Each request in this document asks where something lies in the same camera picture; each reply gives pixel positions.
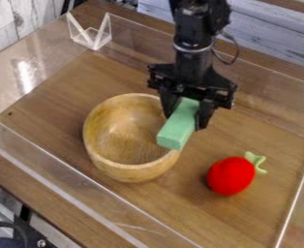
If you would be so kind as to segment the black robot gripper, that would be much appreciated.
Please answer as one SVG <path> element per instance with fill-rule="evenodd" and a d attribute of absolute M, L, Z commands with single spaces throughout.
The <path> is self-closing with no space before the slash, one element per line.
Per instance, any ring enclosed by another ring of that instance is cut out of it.
<path fill-rule="evenodd" d="M 175 60 L 166 64 L 149 64 L 149 88 L 159 93 L 166 118 L 181 103 L 181 97 L 201 101 L 195 113 L 195 130 L 205 129 L 215 108 L 230 109 L 238 86 L 213 68 L 213 48 L 201 52 L 175 51 Z"/>

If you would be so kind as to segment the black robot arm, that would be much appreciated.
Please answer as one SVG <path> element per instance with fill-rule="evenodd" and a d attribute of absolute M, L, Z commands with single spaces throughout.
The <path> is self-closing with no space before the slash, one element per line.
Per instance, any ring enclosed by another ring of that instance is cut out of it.
<path fill-rule="evenodd" d="M 174 62 L 149 64 L 149 88 L 159 93 L 169 118 L 182 98 L 197 101 L 195 130 L 205 129 L 217 108 L 230 109 L 238 85 L 213 67 L 215 36 L 230 23 L 227 0 L 169 0 L 174 20 Z"/>

